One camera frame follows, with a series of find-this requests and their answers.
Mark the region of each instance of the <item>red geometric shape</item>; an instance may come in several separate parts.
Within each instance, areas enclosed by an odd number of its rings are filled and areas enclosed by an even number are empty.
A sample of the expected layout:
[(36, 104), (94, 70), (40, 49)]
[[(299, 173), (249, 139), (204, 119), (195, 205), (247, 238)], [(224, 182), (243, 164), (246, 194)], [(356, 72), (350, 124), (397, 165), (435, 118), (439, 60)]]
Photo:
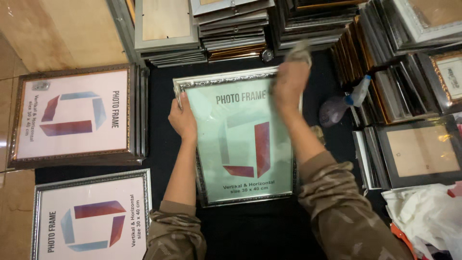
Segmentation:
[(123, 227), (123, 220), (125, 216), (118, 216), (114, 217), (112, 220), (112, 231), (111, 231), (111, 241), (109, 242), (109, 247), (114, 245), (117, 241), (119, 241), (122, 235), (122, 227)]
[(271, 168), (269, 122), (255, 125), (255, 150), (257, 154), (257, 178), (259, 178)]
[(92, 132), (91, 120), (59, 124), (41, 124), (40, 128), (47, 136), (63, 136)]
[(47, 108), (45, 108), (45, 113), (42, 117), (42, 122), (53, 121), (53, 117), (55, 117), (56, 107), (58, 105), (58, 98), (59, 96), (48, 101)]
[(254, 177), (254, 168), (251, 166), (225, 166), (223, 167), (233, 176)]
[(114, 213), (126, 212), (116, 200), (94, 204), (74, 206), (75, 218), (96, 217)]

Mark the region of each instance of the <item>tile floor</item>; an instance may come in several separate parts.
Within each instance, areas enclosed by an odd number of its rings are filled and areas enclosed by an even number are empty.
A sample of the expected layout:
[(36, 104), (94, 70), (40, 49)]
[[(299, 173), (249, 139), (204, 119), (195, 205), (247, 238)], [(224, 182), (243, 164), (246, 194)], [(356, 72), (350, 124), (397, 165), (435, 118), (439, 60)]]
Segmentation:
[(9, 133), (18, 77), (28, 70), (0, 32), (0, 252), (2, 259), (30, 259), (34, 170), (7, 171)]

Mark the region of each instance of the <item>orange object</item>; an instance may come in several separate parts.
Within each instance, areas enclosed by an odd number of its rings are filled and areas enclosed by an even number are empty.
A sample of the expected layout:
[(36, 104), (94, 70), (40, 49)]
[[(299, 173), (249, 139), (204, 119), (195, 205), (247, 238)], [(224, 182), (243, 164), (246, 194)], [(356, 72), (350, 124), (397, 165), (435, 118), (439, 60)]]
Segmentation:
[(409, 241), (409, 239), (407, 239), (406, 234), (404, 234), (398, 227), (396, 227), (396, 225), (394, 223), (390, 224), (390, 228), (391, 228), (391, 232), (395, 236), (397, 236), (399, 239), (403, 240), (406, 243), (409, 250), (411, 250), (411, 253), (412, 253), (412, 256), (414, 257), (414, 260), (417, 260), (417, 256), (415, 255), (414, 248), (412, 247), (412, 244)]

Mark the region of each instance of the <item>blue geometric shape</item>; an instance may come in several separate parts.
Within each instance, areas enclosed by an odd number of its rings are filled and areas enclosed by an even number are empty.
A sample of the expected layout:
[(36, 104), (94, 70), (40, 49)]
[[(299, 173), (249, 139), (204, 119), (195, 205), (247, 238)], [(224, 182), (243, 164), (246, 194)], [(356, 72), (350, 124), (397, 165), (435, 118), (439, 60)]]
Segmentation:
[(74, 227), (72, 226), (71, 210), (68, 210), (61, 219), (62, 235), (64, 236), (65, 244), (75, 243)]
[(96, 130), (106, 121), (103, 99), (93, 99), (93, 112), (95, 113)]
[(68, 247), (75, 252), (103, 249), (108, 247), (108, 241), (91, 242), (86, 244), (71, 245)]
[(60, 100), (84, 99), (84, 98), (93, 98), (93, 97), (99, 97), (99, 95), (96, 95), (92, 91), (87, 91), (87, 92), (62, 94)]

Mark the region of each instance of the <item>person's left hand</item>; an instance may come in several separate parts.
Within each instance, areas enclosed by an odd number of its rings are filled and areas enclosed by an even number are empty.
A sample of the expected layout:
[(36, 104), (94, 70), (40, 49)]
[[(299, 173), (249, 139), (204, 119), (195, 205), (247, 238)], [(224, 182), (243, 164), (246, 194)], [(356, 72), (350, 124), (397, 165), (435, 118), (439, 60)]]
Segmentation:
[(189, 105), (189, 99), (186, 92), (181, 92), (180, 99), (183, 111), (178, 105), (178, 100), (173, 99), (169, 115), (170, 124), (181, 136), (182, 142), (196, 142), (197, 123), (191, 110), (191, 106)]

